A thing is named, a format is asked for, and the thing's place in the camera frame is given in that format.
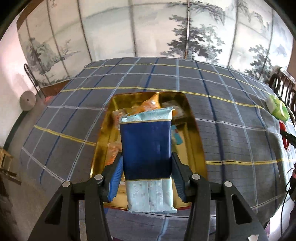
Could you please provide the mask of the clear pack dark seaweed snack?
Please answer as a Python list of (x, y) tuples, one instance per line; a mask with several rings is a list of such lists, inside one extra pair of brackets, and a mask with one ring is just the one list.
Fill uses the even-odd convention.
[(161, 107), (173, 109), (173, 113), (172, 113), (173, 120), (177, 120), (177, 119), (185, 117), (185, 112), (183, 111), (181, 106), (175, 100), (163, 102), (163, 103), (161, 103)]

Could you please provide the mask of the black metal stand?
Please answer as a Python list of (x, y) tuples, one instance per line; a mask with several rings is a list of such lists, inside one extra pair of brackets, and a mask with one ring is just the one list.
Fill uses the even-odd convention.
[(34, 75), (33, 75), (32, 71), (31, 71), (31, 69), (29, 68), (29, 66), (25, 63), (25, 64), (23, 65), (23, 68), (24, 68), (24, 70), (25, 70), (27, 76), (29, 77), (29, 79), (30, 79), (30, 81), (31, 81), (31, 83), (32, 83), (32, 85), (33, 85), (33, 87), (35, 88), (37, 94), (39, 95), (39, 97), (41, 98), (41, 95), (43, 95), (43, 96), (46, 98), (47, 96), (46, 96), (45, 93), (43, 92), (41, 86), (39, 85), (38, 81), (37, 81), (36, 78), (34, 77)]

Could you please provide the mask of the plaid grey tablecloth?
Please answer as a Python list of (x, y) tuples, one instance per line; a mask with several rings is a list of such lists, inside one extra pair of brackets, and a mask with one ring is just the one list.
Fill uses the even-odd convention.
[(87, 64), (30, 131), (21, 164), (52, 198), (29, 240), (268, 240), (295, 127), (266, 84), (213, 64)]

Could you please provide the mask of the teal candy packet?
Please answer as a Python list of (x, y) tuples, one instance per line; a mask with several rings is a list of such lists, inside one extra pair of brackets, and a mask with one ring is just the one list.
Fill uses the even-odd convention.
[(181, 145), (183, 140), (178, 132), (178, 129), (175, 125), (171, 126), (171, 139), (175, 145)]

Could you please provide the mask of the large fried twist bag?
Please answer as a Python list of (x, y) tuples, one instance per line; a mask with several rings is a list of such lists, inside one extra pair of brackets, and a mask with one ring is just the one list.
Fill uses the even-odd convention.
[(120, 122), (121, 118), (126, 115), (127, 115), (127, 111), (125, 108), (114, 110), (112, 112), (113, 123), (117, 128), (119, 128), (119, 122)]

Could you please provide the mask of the red snack pack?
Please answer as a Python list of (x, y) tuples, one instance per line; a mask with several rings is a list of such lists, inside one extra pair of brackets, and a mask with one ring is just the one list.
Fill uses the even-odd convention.
[(287, 151), (289, 148), (289, 142), (288, 142), (287, 138), (284, 136), (284, 132), (286, 132), (286, 131), (287, 131), (287, 128), (286, 128), (284, 122), (280, 120), (280, 134), (282, 136), (284, 148)]

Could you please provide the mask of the small wooden stool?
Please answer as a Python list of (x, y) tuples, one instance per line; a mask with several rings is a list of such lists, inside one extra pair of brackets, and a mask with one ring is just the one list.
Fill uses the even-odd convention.
[(0, 172), (1, 175), (6, 178), (7, 180), (21, 185), (21, 181), (18, 178), (16, 172), (11, 170), (11, 164), (14, 160), (14, 157), (3, 147), (0, 147)]

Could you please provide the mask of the green tissue pack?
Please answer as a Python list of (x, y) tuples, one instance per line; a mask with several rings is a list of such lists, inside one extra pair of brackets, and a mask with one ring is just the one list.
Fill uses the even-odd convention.
[(288, 109), (285, 104), (276, 96), (276, 95), (269, 95), (266, 100), (266, 105), (268, 111), (279, 121), (286, 122), (290, 114), (288, 113)]

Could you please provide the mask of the painted folding screen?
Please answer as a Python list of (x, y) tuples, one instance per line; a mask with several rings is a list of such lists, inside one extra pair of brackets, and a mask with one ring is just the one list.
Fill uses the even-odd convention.
[(265, 1), (32, 1), (16, 27), (42, 86), (119, 57), (189, 59), (264, 81), (289, 65), (295, 41)]

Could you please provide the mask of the small fried twist bag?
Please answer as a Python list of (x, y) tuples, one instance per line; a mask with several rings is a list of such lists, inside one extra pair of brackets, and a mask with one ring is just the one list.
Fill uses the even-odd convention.
[(111, 165), (119, 152), (122, 152), (121, 142), (109, 143), (107, 148), (105, 164)]

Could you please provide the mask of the dark wooden chair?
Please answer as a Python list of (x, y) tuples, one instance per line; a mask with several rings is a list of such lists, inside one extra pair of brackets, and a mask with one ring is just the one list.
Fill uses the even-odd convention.
[(269, 87), (295, 114), (295, 79), (287, 70), (278, 67), (272, 73)]

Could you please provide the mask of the orange snack packet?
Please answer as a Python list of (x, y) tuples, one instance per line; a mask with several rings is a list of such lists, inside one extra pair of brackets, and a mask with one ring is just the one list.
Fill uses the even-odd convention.
[(142, 113), (145, 111), (151, 111), (155, 109), (160, 109), (161, 105), (159, 103), (159, 94), (154, 94), (148, 100), (145, 100), (141, 105), (132, 108), (132, 114)]

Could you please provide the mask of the navy and pale blue pack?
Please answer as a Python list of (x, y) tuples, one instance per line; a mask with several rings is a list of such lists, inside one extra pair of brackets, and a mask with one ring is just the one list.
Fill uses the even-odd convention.
[(120, 119), (130, 212), (177, 213), (171, 180), (172, 114), (172, 108), (160, 108)]

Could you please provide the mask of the round grey disc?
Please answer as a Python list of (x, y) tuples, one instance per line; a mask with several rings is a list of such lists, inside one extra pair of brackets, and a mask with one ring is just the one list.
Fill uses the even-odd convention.
[(22, 111), (30, 111), (36, 104), (36, 96), (30, 90), (22, 93), (19, 100)]

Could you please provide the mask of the gold tin red toffee box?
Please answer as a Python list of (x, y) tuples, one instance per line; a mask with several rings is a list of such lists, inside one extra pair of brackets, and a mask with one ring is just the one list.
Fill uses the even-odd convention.
[(184, 93), (181, 92), (135, 92), (114, 95), (107, 106), (98, 140), (92, 160), (90, 175), (101, 174), (105, 164), (108, 144), (112, 142), (121, 142), (119, 128), (113, 123), (112, 112), (114, 110), (125, 108), (127, 113), (132, 112), (132, 108), (141, 105), (145, 100), (151, 98), (154, 94), (159, 94), (159, 103), (175, 100), (185, 112), (185, 117), (171, 121), (175, 125), (183, 140), (181, 145), (175, 145), (171, 139), (171, 147), (157, 147), (148, 140), (148, 136), (140, 136), (140, 141), (130, 142), (132, 152), (140, 154), (140, 158), (147, 161), (143, 166), (150, 167), (155, 164), (158, 156), (162, 152), (175, 152), (182, 164), (190, 167), (193, 173), (200, 174), (207, 178), (207, 168), (205, 163), (205, 154), (202, 140), (200, 137), (198, 125), (195, 121), (191, 106)]

